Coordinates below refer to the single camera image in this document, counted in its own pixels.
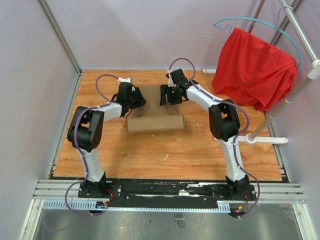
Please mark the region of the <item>brown cardboard box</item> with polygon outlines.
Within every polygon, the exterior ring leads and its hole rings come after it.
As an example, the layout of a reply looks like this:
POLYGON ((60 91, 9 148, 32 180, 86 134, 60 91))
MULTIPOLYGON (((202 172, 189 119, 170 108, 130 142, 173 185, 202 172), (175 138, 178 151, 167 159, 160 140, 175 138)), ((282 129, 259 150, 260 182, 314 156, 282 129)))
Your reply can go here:
POLYGON ((134 109, 126 118, 129 133, 184 129, 184 116, 179 114, 176 105, 167 103, 160 106, 161 88, 159 85, 141 86, 140 91, 146 104, 134 109))

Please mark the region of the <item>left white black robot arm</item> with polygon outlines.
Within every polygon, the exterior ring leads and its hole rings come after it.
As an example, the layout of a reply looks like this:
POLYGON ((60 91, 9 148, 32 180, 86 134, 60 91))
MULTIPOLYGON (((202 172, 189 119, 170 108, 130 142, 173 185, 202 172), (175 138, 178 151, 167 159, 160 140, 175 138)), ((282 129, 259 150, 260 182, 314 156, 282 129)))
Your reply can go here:
POLYGON ((147 101, 139 87, 121 82, 118 93, 106 104, 76 108, 67 132, 67 140, 79 153, 84 167, 84 180, 79 183, 79 198, 103 198, 110 190, 100 162, 98 146, 104 123, 123 118, 127 112, 143 107, 147 101))

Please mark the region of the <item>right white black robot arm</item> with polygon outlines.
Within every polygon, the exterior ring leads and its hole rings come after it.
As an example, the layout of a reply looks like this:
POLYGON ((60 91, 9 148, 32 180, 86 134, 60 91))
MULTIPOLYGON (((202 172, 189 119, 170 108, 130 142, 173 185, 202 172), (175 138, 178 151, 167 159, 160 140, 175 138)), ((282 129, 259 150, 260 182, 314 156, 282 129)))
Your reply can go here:
POLYGON ((160 86, 160 106, 181 104, 184 100, 193 101, 208 112, 209 128, 222 148, 226 164, 227 196, 238 200, 247 196, 254 200, 253 188, 244 170, 237 135, 240 120, 236 106, 231 99, 223 100, 205 90, 195 80, 188 80, 181 69, 168 70, 168 84, 160 86))

